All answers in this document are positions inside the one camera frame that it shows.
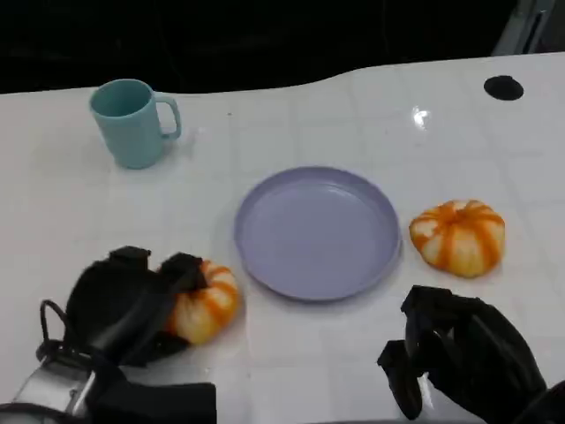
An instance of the striped pumpkin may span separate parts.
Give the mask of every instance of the striped pumpkin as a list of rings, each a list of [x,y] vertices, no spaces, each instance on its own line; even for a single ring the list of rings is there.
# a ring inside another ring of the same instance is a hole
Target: striped pumpkin
[[[504,220],[480,201],[448,201],[410,224],[412,243],[437,269],[482,276],[504,254]]]
[[[200,270],[208,287],[179,293],[167,331],[193,345],[201,345],[225,328],[239,306],[239,290],[229,268],[203,261]]]

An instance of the orange pumpkin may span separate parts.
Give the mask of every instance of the orange pumpkin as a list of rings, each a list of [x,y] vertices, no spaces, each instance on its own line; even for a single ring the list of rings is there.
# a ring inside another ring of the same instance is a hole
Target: orange pumpkin
[[[504,254],[504,220],[481,201],[448,201],[410,224],[412,243],[437,269],[482,276]]]
[[[200,269],[207,288],[179,293],[167,331],[193,345],[206,343],[226,327],[239,306],[239,289],[229,268],[203,261]]]

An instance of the black circular hole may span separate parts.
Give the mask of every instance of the black circular hole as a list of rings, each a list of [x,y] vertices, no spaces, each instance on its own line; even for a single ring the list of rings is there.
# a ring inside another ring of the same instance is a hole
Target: black circular hole
[[[509,75],[487,79],[485,91],[495,99],[506,102],[518,100],[524,95],[524,87]]]

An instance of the mug handle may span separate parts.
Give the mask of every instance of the mug handle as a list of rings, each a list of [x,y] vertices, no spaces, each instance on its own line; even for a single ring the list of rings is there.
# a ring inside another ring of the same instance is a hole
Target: mug handle
[[[180,137],[180,132],[182,131],[182,126],[180,123],[180,113],[178,112],[177,101],[166,95],[157,95],[155,101],[158,103],[167,103],[170,109],[173,111],[173,116],[175,117],[175,124],[177,129],[174,132],[169,132],[167,134],[162,134],[162,139],[165,141],[176,140]]]

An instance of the cable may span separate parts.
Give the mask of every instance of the cable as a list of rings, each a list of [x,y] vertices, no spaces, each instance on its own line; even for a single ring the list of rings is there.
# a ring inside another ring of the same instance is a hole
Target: cable
[[[47,324],[47,317],[45,316],[47,308],[50,308],[53,312],[55,312],[55,314],[59,317],[59,319],[64,325],[65,335],[70,336],[72,342],[78,346],[79,338],[77,334],[74,332],[74,329],[72,328],[66,313],[63,311],[63,309],[61,309],[61,307],[57,303],[49,299],[45,299],[44,301],[42,301],[40,306],[41,333],[43,334],[43,343],[47,344],[50,341],[49,326]]]

